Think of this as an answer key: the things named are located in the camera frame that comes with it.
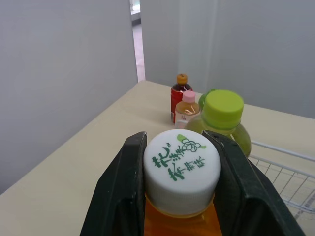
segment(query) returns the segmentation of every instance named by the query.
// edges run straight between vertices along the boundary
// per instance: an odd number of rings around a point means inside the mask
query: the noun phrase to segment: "white wire rack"
[[[252,141],[252,144],[312,161],[315,158],[286,149]],[[289,166],[250,155],[249,160],[256,165],[272,182],[295,219],[303,217],[315,220],[315,176]]]

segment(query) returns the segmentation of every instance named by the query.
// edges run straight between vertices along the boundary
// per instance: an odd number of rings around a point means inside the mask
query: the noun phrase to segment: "table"
[[[253,140],[315,157],[314,119],[245,105],[242,124]],[[78,236],[96,182],[125,139],[146,131],[150,141],[172,128],[170,87],[138,83],[0,196],[0,235]],[[276,161],[315,173],[310,163]],[[300,224],[315,235],[313,221]]]

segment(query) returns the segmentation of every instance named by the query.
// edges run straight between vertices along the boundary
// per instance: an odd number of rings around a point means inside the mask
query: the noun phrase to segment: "gray wall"
[[[195,91],[234,90],[245,102],[315,118],[315,1],[145,0],[146,79]]]
[[[137,77],[127,0],[1,1],[0,32],[1,193]]]

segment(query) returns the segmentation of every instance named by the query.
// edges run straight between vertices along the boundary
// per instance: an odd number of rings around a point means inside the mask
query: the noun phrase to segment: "green bottle cap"
[[[231,129],[241,122],[243,99],[228,90],[216,90],[206,97],[202,118],[212,127]]]

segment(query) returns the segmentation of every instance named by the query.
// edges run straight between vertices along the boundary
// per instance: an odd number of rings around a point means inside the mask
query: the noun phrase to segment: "bottle label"
[[[184,127],[186,126],[186,124],[192,119],[194,118],[195,116],[197,116],[198,114],[196,115],[185,115],[185,114],[182,114],[182,113],[179,113],[177,111],[175,111],[175,128],[177,129],[184,129]]]

